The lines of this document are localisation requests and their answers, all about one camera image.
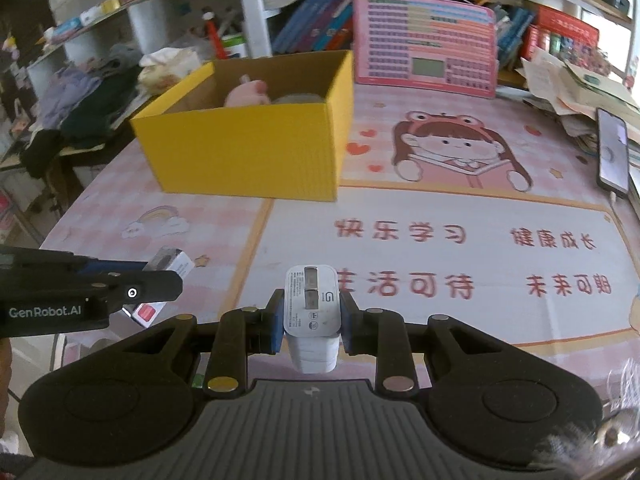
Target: clothing pile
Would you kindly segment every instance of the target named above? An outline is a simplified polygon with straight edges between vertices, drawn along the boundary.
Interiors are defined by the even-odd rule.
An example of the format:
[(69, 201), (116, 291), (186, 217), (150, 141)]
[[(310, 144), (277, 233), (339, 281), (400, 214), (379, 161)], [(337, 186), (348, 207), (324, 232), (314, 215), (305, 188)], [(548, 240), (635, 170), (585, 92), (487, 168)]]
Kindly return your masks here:
[(106, 59), (81, 70), (59, 70), (40, 100), (38, 121), (43, 129), (20, 154), (33, 178), (41, 178), (65, 146), (92, 148), (113, 135), (111, 123), (136, 97), (142, 53), (122, 44), (111, 47)]

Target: pink plush toy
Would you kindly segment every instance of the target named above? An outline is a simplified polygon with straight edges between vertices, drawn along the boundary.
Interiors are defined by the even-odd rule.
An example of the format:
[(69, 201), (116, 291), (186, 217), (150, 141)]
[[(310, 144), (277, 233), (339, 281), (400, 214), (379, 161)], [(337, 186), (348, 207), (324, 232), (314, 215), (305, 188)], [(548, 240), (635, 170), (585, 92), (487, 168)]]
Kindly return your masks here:
[(256, 79), (250, 81), (247, 76), (242, 76), (242, 84), (235, 87), (225, 99), (225, 107), (270, 105), (271, 100), (267, 95), (267, 83)]

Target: white phone charger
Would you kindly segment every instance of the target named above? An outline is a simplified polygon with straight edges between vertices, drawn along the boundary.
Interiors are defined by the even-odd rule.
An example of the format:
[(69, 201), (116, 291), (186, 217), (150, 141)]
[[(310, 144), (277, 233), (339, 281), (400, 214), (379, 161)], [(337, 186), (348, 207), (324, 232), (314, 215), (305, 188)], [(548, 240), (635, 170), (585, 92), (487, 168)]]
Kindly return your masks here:
[(327, 265), (291, 267), (284, 287), (284, 330), (298, 371), (322, 374), (335, 368), (340, 325), (335, 269)]

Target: yellow cardboard box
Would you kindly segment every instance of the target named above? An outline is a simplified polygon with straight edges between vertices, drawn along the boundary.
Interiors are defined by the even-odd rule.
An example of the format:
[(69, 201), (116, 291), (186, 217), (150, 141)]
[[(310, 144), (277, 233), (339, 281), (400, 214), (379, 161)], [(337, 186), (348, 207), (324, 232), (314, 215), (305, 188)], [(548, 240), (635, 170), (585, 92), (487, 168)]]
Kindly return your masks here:
[[(324, 102), (222, 107), (247, 74), (272, 100)], [(332, 201), (353, 118), (351, 52), (309, 52), (206, 64), (132, 120), (162, 190)]]

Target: blue book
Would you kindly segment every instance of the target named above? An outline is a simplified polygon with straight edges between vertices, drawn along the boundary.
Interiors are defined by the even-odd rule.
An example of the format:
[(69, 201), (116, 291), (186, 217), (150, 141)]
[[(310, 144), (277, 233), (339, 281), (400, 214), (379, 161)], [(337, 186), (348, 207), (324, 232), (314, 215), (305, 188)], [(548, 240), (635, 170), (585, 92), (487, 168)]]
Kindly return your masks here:
[(516, 7), (511, 13), (511, 25), (507, 32), (498, 40), (498, 52), (503, 52), (505, 47), (511, 43), (516, 31), (519, 30), (520, 25), (527, 19), (528, 15), (529, 12), (521, 7)]
[(303, 23), (302, 28), (298, 31), (297, 36), (293, 39), (292, 43), (287, 47), (287, 53), (293, 54), (298, 45), (303, 43), (306, 38), (311, 34), (311, 30), (314, 28), (314, 25), (318, 22), (318, 19), (322, 17), (327, 10), (327, 8), (331, 5), (334, 0), (320, 0), (318, 4), (312, 9), (309, 10), (306, 21)]
[(309, 7), (316, 0), (305, 0), (300, 4), (300, 6), (295, 10), (295, 12), (289, 18), (289, 21), (282, 28), (280, 33), (276, 36), (276, 39), (273, 40), (272, 49), (277, 54), (284, 54), (286, 51), (286, 41), (288, 41), (290, 35), (292, 34), (294, 28), (296, 28), (300, 24), (300, 16), (304, 16)]
[(531, 22), (533, 22), (533, 19), (535, 17), (535, 13), (527, 11), (527, 16), (525, 17), (524, 21), (520, 23), (520, 27), (518, 28), (518, 30), (516, 30), (513, 38), (511, 39), (509, 44), (504, 47), (502, 53), (498, 55), (498, 61), (500, 62), (500, 65), (506, 62), (513, 54), (514, 49), (520, 46), (520, 44), (522, 43), (522, 35), (524, 34), (524, 31), (527, 30), (527, 27), (529, 27), (529, 25), (531, 25)]
[(336, 32), (338, 32), (342, 26), (347, 22), (347, 20), (353, 15), (353, 1), (350, 2), (347, 6), (344, 7), (342, 12), (338, 14), (334, 19), (329, 23), (329, 27), (323, 36), (320, 36), (318, 40), (314, 43), (314, 46), (311, 50), (318, 52), (319, 50), (324, 50), (327, 46), (331, 38), (334, 36)]
[(331, 3), (325, 7), (324, 12), (319, 15), (313, 27), (306, 32), (305, 37), (296, 45), (296, 52), (309, 52), (311, 50), (316, 40), (324, 35), (329, 23), (334, 18), (334, 14), (337, 12), (340, 13), (342, 4), (345, 1), (347, 0), (332, 0)]
[(518, 30), (516, 30), (516, 33), (513, 35), (511, 41), (504, 47), (503, 53), (507, 57), (513, 51), (513, 49), (516, 48), (516, 46), (520, 43), (520, 40), (522, 39), (522, 35), (524, 34), (524, 31), (527, 30), (527, 27), (529, 27), (529, 25), (531, 25), (531, 22), (535, 17), (536, 17), (535, 13), (527, 11), (526, 18), (524, 19), (523, 22), (520, 23), (520, 27), (518, 28)]
[(304, 29), (311, 25), (309, 22), (312, 22), (316, 18), (316, 16), (318, 15), (318, 9), (327, 0), (308, 1), (309, 4), (305, 7), (303, 12), (297, 12), (294, 16), (291, 17), (292, 21), (295, 18), (295, 24), (282, 43), (282, 47), (280, 48), (280, 50), (283, 54), (286, 53), (288, 49), (290, 49), (295, 43), (300, 40), (300, 34), (304, 31)]

